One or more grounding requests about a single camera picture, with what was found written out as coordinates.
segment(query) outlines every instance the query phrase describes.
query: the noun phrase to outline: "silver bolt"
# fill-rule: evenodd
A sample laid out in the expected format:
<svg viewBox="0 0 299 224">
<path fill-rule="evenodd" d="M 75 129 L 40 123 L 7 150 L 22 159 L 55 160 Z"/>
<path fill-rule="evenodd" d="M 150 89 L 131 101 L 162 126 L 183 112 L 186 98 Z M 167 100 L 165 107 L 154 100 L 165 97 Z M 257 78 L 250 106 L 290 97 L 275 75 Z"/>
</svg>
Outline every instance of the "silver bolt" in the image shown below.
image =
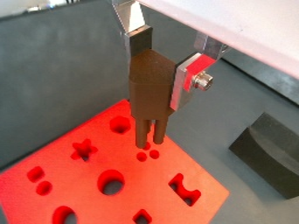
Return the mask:
<svg viewBox="0 0 299 224">
<path fill-rule="evenodd" d="M 223 45 L 223 46 L 222 46 L 222 51 L 221 51 L 221 52 L 225 53 L 225 52 L 229 50 L 229 48 L 230 48 L 230 47 L 229 47 L 227 45 Z"/>
<path fill-rule="evenodd" d="M 202 71 L 193 77 L 193 86 L 206 91 L 211 87 L 213 77 Z"/>
</svg>

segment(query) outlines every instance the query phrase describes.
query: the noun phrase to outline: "metal mount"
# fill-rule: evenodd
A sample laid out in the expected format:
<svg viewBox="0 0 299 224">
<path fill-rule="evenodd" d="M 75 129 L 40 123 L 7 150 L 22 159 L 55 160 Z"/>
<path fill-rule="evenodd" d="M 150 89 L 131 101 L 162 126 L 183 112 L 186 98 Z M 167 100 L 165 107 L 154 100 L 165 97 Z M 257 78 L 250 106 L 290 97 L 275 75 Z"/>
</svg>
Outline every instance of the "metal mount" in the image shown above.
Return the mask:
<svg viewBox="0 0 299 224">
<path fill-rule="evenodd" d="M 198 52 L 178 66 L 173 86 L 171 108 L 178 110 L 193 98 L 193 90 L 206 91 L 213 77 L 206 70 L 221 59 L 230 47 L 198 31 L 194 47 Z"/>
<path fill-rule="evenodd" d="M 146 24 L 141 3 L 131 0 L 108 0 L 117 12 L 126 42 L 129 64 L 143 50 L 153 48 L 154 28 Z"/>
</svg>

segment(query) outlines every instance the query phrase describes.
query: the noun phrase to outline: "black block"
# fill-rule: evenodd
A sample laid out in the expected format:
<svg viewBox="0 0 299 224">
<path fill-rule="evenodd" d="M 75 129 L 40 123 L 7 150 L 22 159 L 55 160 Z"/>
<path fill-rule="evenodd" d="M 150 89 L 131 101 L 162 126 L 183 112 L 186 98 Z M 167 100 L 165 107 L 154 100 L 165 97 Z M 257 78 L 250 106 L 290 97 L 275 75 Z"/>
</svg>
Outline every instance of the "black block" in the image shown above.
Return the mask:
<svg viewBox="0 0 299 224">
<path fill-rule="evenodd" d="M 271 115 L 257 119 L 230 150 L 287 199 L 299 196 L 299 136 Z"/>
</svg>

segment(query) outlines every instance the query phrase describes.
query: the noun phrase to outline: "red shape sorter board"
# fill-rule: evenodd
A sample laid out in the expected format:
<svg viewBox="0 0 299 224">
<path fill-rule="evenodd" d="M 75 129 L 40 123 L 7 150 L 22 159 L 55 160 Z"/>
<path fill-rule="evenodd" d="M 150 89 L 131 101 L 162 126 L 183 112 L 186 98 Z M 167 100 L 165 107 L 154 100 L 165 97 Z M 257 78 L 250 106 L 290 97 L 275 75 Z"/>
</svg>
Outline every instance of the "red shape sorter board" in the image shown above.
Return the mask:
<svg viewBox="0 0 299 224">
<path fill-rule="evenodd" d="M 142 219 L 203 224 L 229 195 L 169 137 L 162 145 L 150 142 L 137 148 L 129 101 L 0 176 L 0 201 L 11 224 L 59 224 L 70 214 L 79 224 L 134 224 Z"/>
</svg>

